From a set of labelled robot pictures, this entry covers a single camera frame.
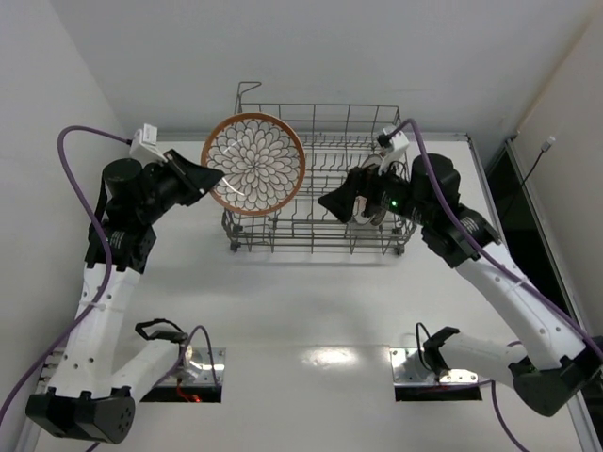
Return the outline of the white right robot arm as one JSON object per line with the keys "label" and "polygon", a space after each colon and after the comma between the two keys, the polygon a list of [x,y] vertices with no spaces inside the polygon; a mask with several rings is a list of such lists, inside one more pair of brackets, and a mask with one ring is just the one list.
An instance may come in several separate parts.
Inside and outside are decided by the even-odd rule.
{"label": "white right robot arm", "polygon": [[429,250],[483,295],[519,342],[509,347],[444,327],[423,343],[427,368],[435,376],[471,370],[514,389],[530,409],[550,417],[600,374],[600,344],[546,306],[494,227],[462,204],[460,182],[451,160],[431,153],[414,160],[408,180],[376,165],[351,169],[345,198],[362,197],[370,212],[418,224]]}

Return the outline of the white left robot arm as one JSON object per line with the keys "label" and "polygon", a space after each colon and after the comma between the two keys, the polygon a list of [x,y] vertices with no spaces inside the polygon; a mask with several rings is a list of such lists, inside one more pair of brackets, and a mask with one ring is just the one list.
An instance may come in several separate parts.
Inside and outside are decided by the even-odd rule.
{"label": "white left robot arm", "polygon": [[175,205],[191,206],[223,178],[175,150],[162,162],[122,158],[106,165],[91,209],[82,295],[61,361],[26,416],[49,434],[120,444],[136,407],[160,383],[190,366],[191,333],[177,327],[143,336],[146,345],[120,369],[115,352],[124,315],[156,241],[155,223]]}

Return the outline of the small sunburst pattern plate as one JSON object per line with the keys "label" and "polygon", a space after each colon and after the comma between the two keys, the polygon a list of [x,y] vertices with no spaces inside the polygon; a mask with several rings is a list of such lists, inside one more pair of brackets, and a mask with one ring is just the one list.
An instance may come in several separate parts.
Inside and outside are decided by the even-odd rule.
{"label": "small sunburst pattern plate", "polygon": [[375,225],[377,211],[373,207],[367,207],[367,199],[363,196],[355,198],[352,209],[352,222],[359,226]]}

